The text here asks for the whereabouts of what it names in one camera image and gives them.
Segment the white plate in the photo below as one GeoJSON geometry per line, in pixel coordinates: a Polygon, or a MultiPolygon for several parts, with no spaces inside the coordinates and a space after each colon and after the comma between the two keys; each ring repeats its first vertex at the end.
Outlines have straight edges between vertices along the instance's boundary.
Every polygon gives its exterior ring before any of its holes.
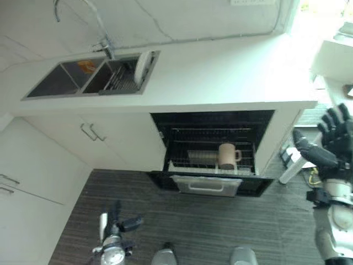
{"type": "Polygon", "coordinates": [[[135,75],[133,78],[135,80],[135,83],[138,86],[142,84],[143,77],[145,76],[147,67],[151,64],[151,60],[152,60],[151,51],[143,52],[138,58],[136,69],[135,69],[135,75]]]}

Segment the white cabinet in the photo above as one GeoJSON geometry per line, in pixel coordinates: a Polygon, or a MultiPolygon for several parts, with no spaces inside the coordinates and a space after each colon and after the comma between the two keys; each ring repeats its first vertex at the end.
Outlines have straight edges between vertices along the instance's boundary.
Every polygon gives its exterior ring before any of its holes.
{"type": "Polygon", "coordinates": [[[125,161],[94,135],[95,126],[90,128],[78,115],[31,116],[26,120],[93,168],[127,169],[125,161]]]}
{"type": "Polygon", "coordinates": [[[0,183],[61,204],[86,166],[21,118],[0,132],[0,150],[0,183]]]}
{"type": "Polygon", "coordinates": [[[149,113],[81,115],[104,142],[136,171],[160,170],[165,147],[149,113]]]}
{"type": "Polygon", "coordinates": [[[53,230],[64,206],[0,184],[0,264],[38,264],[48,260],[53,230]]]}
{"type": "Polygon", "coordinates": [[[30,116],[26,120],[93,168],[151,171],[165,147],[149,113],[30,116]]]}

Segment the beige mug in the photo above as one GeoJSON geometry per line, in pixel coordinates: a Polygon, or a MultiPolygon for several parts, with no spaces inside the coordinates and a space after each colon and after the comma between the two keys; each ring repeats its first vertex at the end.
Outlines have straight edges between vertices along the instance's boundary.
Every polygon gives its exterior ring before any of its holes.
{"type": "Polygon", "coordinates": [[[220,169],[235,169],[237,162],[242,160],[241,150],[236,150],[236,146],[230,143],[221,144],[218,148],[218,166],[220,169]]]}

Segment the orange object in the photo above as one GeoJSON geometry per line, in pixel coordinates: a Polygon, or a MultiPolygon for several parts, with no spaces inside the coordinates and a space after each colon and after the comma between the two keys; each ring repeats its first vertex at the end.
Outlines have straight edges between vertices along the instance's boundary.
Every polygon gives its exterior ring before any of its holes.
{"type": "Polygon", "coordinates": [[[79,68],[81,68],[81,70],[84,73],[94,73],[95,70],[97,69],[94,66],[93,61],[91,61],[91,60],[80,61],[80,62],[77,62],[77,64],[78,64],[79,68]]]}

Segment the stainless steel sink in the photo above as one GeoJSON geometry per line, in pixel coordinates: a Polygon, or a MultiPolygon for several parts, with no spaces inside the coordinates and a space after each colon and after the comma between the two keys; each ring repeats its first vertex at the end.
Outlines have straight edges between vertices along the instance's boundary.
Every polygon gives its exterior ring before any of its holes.
{"type": "Polygon", "coordinates": [[[159,52],[151,52],[139,85],[135,82],[141,54],[60,62],[23,100],[57,97],[83,97],[112,94],[141,94],[151,75],[159,52]]]}
{"type": "Polygon", "coordinates": [[[104,58],[98,58],[59,63],[26,98],[76,94],[84,88],[103,61],[104,58]],[[82,66],[82,69],[80,62],[84,61],[91,63],[82,66]]]}

